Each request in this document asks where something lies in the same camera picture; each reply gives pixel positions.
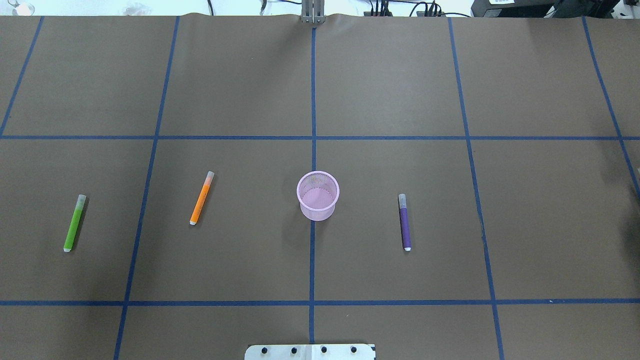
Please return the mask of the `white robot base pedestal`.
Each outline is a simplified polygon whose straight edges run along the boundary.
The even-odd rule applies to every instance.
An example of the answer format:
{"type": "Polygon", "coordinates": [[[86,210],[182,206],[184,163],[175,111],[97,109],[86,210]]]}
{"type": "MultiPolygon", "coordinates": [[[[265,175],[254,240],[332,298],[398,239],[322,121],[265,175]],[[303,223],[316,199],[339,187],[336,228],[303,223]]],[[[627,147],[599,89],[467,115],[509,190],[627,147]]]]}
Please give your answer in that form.
{"type": "Polygon", "coordinates": [[[249,346],[245,360],[375,360],[374,344],[256,344],[249,346]]]}

